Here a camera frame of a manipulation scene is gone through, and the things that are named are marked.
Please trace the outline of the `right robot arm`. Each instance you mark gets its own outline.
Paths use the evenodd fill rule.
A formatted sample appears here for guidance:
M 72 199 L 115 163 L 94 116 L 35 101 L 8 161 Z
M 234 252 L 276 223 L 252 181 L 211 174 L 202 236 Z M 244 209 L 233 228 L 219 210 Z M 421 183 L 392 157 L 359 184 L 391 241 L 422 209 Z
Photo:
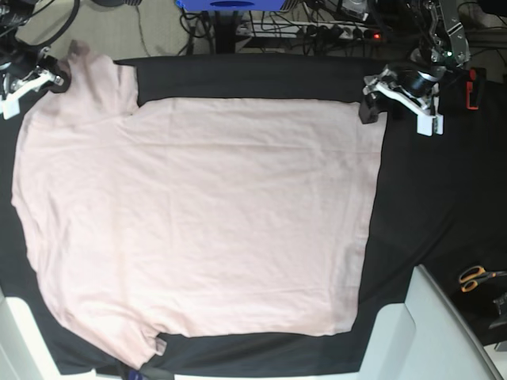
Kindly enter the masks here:
M 28 44 L 17 38 L 17 31 L 48 9 L 53 2 L 37 8 L 37 1 L 1 2 L 1 105 L 11 105 L 26 93 L 48 89 L 55 93 L 68 90 L 71 77 L 61 69 L 58 59 L 48 54 L 51 45 L 72 25 L 80 2 L 74 1 L 71 13 L 60 29 L 47 40 Z

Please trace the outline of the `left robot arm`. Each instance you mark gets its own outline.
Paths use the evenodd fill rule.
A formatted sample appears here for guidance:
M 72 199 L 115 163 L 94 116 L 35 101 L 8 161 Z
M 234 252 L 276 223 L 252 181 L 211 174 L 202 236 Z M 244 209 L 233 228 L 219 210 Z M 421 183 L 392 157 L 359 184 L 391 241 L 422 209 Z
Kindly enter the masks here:
M 416 28 L 406 39 L 417 45 L 401 61 L 388 63 L 376 75 L 364 78 L 359 117 L 375 123 L 386 101 L 397 101 L 417 117 L 417 133 L 441 135 L 440 81 L 446 74 L 463 73 L 471 54 L 454 1 L 400 1 L 400 17 Z

